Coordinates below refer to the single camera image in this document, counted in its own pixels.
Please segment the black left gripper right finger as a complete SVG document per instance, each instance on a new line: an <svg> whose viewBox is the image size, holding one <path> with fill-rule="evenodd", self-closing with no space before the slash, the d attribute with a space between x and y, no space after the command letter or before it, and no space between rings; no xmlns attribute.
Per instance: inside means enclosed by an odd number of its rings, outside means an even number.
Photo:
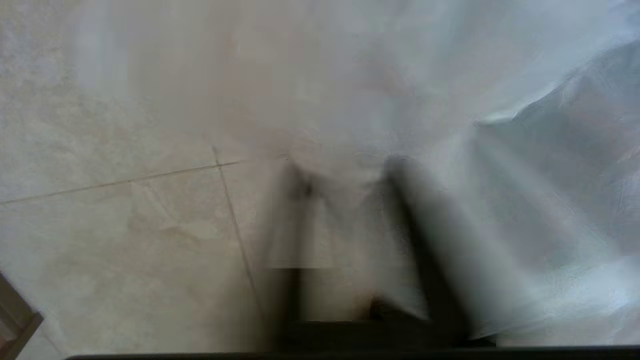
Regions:
<svg viewBox="0 0 640 360"><path fill-rule="evenodd" d="M370 317L382 322L406 346L414 348L470 347L473 322L434 249L438 231L421 218L423 199L413 191L412 164L393 158L386 162L382 200L391 223L407 243L418 291L427 318L410 314L386 300L374 300Z"/></svg>

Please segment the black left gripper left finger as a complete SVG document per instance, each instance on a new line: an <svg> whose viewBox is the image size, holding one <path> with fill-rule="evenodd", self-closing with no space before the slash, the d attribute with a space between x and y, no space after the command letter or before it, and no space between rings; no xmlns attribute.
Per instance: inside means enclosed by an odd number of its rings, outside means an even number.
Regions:
<svg viewBox="0 0 640 360"><path fill-rule="evenodd" d="M318 215L313 176L286 162L266 204L263 264L273 290L269 294L270 341L275 351L295 351L297 330L306 325L305 276L311 271Z"/></svg>

